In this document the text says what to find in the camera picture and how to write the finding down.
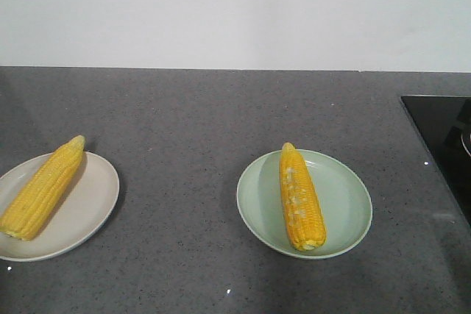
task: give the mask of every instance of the white plate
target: white plate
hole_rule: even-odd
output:
[[[0,214],[49,155],[26,161],[0,178]],[[0,259],[36,261],[72,250],[102,226],[116,204],[118,193],[115,168],[103,157],[86,152],[63,203],[35,239],[18,240],[0,232]]]
[[[315,151],[303,155],[322,208],[327,240],[311,251],[297,251],[289,243],[283,219],[278,166],[280,151],[252,162],[237,186],[238,210],[252,233],[280,253],[301,259],[335,257],[358,245],[372,221],[368,190],[346,165]]]

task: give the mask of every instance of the boiled corn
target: boiled corn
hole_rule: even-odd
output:
[[[78,135],[52,153],[0,217],[1,232],[22,240],[39,233],[75,175],[84,145]]]
[[[302,155],[285,143],[280,157],[280,191],[289,240],[300,251],[324,244],[327,230],[316,190]]]

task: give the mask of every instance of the mint green plate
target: mint green plate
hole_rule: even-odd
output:
[[[281,151],[270,152],[252,162],[237,185],[238,210],[252,233],[280,253],[301,259],[335,257],[357,246],[368,233],[372,203],[368,190],[346,165],[315,151],[303,155],[316,186],[327,228],[323,246],[297,251],[289,243],[283,220],[278,163]]]

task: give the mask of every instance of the cooktop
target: cooktop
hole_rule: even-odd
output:
[[[403,96],[402,100],[471,226],[471,97]]]

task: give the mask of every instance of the corn cob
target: corn cob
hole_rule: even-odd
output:
[[[38,235],[75,175],[84,145],[78,135],[52,153],[0,217],[1,232],[22,240]]]
[[[286,231],[294,248],[312,250],[324,244],[327,230],[304,158],[290,143],[280,157],[280,191]]]

